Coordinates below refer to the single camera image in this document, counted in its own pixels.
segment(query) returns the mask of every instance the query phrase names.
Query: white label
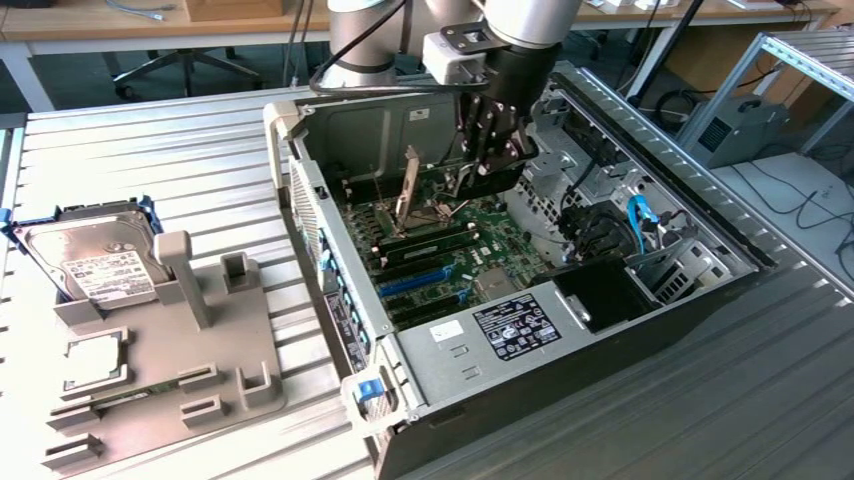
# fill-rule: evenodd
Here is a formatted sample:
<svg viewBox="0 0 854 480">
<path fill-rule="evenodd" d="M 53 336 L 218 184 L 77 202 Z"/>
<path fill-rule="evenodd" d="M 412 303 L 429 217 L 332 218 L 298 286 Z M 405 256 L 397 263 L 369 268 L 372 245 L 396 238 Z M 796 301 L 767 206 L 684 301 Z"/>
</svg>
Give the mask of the white label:
<svg viewBox="0 0 854 480">
<path fill-rule="evenodd" d="M 409 112 L 409 122 L 416 120 L 427 120 L 429 118 L 429 109 L 421 108 Z"/>
<path fill-rule="evenodd" d="M 62 262 L 62 270 L 94 302 L 120 300 L 154 291 L 145 265 L 134 251 Z"/>
<path fill-rule="evenodd" d="M 451 320 L 435 327 L 429 327 L 429 334 L 432 335 L 433 341 L 439 343 L 441 340 L 447 340 L 448 338 L 461 335 L 463 326 L 459 324 L 459 321 Z"/>
</svg>

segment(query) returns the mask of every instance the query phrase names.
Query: hard drive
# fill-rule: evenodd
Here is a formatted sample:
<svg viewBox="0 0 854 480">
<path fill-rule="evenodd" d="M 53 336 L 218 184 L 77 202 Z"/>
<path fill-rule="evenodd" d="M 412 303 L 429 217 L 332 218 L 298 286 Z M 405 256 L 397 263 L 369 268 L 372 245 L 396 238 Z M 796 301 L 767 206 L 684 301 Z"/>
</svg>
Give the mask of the hard drive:
<svg viewBox="0 0 854 480">
<path fill-rule="evenodd" d="M 90 299 L 110 310 L 156 298 L 170 272 L 153 257 L 161 232 L 148 197 L 58 208 L 50 217 L 8 222 L 5 235 L 53 281 L 65 301 Z"/>
</svg>

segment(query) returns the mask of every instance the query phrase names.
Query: aluminum frame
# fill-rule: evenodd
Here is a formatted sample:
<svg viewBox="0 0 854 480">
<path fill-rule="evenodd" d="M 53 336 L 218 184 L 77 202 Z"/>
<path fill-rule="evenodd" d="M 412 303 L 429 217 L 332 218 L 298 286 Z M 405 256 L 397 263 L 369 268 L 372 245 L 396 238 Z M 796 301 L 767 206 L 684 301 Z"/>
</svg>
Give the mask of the aluminum frame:
<svg viewBox="0 0 854 480">
<path fill-rule="evenodd" d="M 760 33 L 747 47 L 717 93 L 699 112 L 697 120 L 687 127 L 688 130 L 680 140 L 680 146 L 685 151 L 696 144 L 717 109 L 737 88 L 744 74 L 752 68 L 753 62 L 763 52 L 776 57 L 780 62 L 812 78 L 847 100 L 846 105 L 804 143 L 803 151 L 808 151 L 850 111 L 850 102 L 854 101 L 854 34 L 838 30 Z"/>
</svg>

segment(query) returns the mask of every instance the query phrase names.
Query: hard drive label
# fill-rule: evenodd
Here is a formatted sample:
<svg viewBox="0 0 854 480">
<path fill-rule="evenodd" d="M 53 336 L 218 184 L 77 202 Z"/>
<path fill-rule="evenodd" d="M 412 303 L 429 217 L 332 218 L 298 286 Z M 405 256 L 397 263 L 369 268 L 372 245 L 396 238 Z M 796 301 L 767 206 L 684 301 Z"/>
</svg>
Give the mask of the hard drive label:
<svg viewBox="0 0 854 480">
<path fill-rule="evenodd" d="M 145 265 L 134 251 L 110 253 L 62 262 L 69 275 L 85 296 L 94 302 L 132 297 L 154 290 Z"/>
</svg>

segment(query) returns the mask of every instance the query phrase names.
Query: power supply label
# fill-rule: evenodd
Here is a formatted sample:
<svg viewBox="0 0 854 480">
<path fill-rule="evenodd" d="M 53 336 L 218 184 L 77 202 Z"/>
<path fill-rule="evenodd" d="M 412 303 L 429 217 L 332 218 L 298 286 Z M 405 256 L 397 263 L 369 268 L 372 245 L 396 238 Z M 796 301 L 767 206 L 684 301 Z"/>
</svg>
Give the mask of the power supply label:
<svg viewBox="0 0 854 480">
<path fill-rule="evenodd" d="M 497 358 L 512 360 L 560 339 L 533 295 L 527 294 L 475 312 Z"/>
</svg>

